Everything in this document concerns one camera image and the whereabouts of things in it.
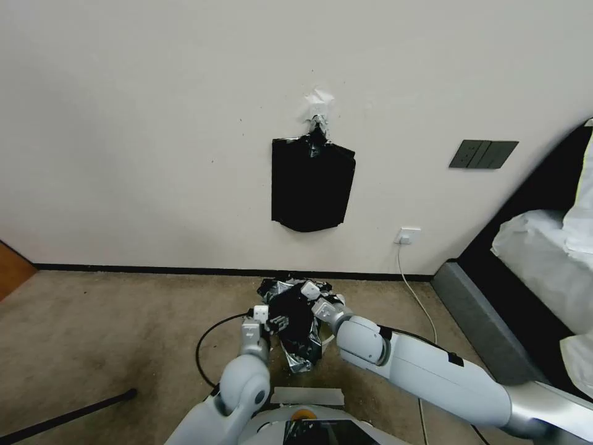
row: black light switch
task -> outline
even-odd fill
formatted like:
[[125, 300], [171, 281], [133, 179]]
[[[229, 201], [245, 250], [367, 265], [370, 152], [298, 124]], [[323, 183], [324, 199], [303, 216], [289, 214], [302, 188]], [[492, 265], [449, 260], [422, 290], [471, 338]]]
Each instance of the black light switch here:
[[464, 140], [449, 168], [499, 169], [517, 146], [517, 141]]

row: crumpled black bag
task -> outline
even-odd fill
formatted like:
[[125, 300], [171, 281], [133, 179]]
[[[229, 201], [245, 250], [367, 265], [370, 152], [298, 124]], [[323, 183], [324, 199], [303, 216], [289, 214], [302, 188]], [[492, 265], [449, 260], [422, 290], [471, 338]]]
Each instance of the crumpled black bag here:
[[297, 232], [344, 222], [355, 152], [327, 140], [317, 123], [300, 138], [272, 141], [272, 220]]

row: white cable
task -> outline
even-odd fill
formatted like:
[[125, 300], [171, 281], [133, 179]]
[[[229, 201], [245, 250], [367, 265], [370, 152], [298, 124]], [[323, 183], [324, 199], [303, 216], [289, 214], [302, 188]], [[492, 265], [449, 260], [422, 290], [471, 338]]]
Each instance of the white cable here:
[[416, 295], [416, 292], [414, 292], [414, 289], [412, 289], [410, 287], [410, 285], [408, 284], [408, 280], [406, 280], [406, 276], [403, 274], [403, 271], [402, 271], [402, 262], [400, 261], [400, 251], [401, 250], [402, 250], [402, 245], [401, 244], [398, 244], [398, 248], [397, 248], [397, 268], [400, 271], [400, 275], [402, 276], [403, 282], [406, 284], [406, 286], [408, 286], [408, 289], [410, 290], [410, 292], [412, 293], [412, 295], [416, 299], [416, 303], [418, 303], [418, 305], [420, 306], [420, 308], [422, 309], [422, 311], [426, 315], [426, 318], [428, 318], [428, 321], [431, 322], [432, 335], [434, 336], [434, 342], [436, 344], [439, 344], [438, 339], [437, 339], [437, 328], [434, 327], [434, 322], [432, 321], [432, 318], [431, 318], [430, 314], [428, 314], [428, 311], [426, 310], [426, 308], [424, 307], [424, 305], [422, 304], [422, 302], [420, 301], [420, 299]]
[[[428, 311], [426, 310], [426, 308], [424, 307], [424, 305], [422, 304], [422, 302], [416, 295], [416, 292], [414, 292], [414, 289], [412, 289], [412, 287], [408, 284], [408, 280], [406, 280], [406, 276], [403, 274], [402, 262], [400, 261], [400, 251], [401, 250], [402, 250], [402, 245], [398, 244], [398, 247], [397, 247], [397, 268], [400, 271], [400, 275], [402, 276], [403, 282], [406, 284], [406, 286], [408, 286], [408, 289], [410, 290], [410, 292], [416, 299], [416, 303], [418, 303], [418, 305], [421, 307], [422, 311], [426, 315], [426, 318], [428, 318], [428, 321], [431, 322], [432, 335], [434, 336], [434, 343], [438, 344], [439, 342], [438, 342], [438, 337], [437, 337], [437, 328], [434, 327], [434, 322], [432, 321], [430, 314], [428, 314]], [[424, 409], [422, 407], [422, 399], [418, 399], [418, 406], [420, 408], [420, 425], [422, 425], [422, 434], [424, 436], [424, 445], [429, 445], [428, 434], [426, 433], [426, 423], [424, 422]]]

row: black pole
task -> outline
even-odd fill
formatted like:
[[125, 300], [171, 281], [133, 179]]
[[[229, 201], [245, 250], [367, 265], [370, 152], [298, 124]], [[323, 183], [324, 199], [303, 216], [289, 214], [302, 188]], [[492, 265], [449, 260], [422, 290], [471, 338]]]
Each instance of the black pole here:
[[138, 390], [136, 388], [128, 389], [128, 391], [126, 391], [123, 394], [120, 394], [119, 396], [115, 396], [110, 399], [97, 402], [95, 404], [86, 406], [81, 409], [70, 411], [69, 413], [62, 414], [58, 417], [54, 417], [53, 419], [46, 420], [45, 422], [41, 422], [33, 426], [28, 426], [26, 428], [23, 428], [22, 430], [15, 431], [14, 433], [2, 436], [0, 437], [0, 444], [14, 444], [16, 442], [27, 439], [44, 431], [51, 430], [52, 428], [71, 422], [72, 420], [78, 419], [79, 417], [83, 417], [87, 414], [93, 413], [110, 405], [133, 399], [134, 397], [136, 397], [136, 394], [138, 394]]

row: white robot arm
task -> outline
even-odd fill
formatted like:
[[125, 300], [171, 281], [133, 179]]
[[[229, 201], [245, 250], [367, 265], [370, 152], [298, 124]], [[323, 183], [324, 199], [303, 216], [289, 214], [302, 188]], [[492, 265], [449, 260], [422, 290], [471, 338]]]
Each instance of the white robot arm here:
[[[496, 426], [523, 438], [552, 438], [549, 443], [554, 444], [593, 442], [593, 405], [578, 397], [539, 382], [502, 386], [481, 367], [355, 316], [341, 303], [320, 298], [313, 313], [333, 330], [344, 360], [467, 422]], [[269, 346], [262, 331], [260, 321], [245, 318], [240, 355], [225, 367], [220, 384], [206, 400], [182, 420], [167, 445], [237, 444], [270, 392]]]
[[481, 367], [412, 336], [382, 328], [323, 298], [313, 313], [336, 335], [341, 357], [476, 425], [538, 438], [560, 428], [593, 441], [593, 404], [539, 382], [506, 387]]
[[246, 318], [241, 325], [239, 356], [224, 368], [221, 382], [194, 406], [166, 445], [235, 445], [247, 422], [270, 394], [269, 346], [260, 323]]

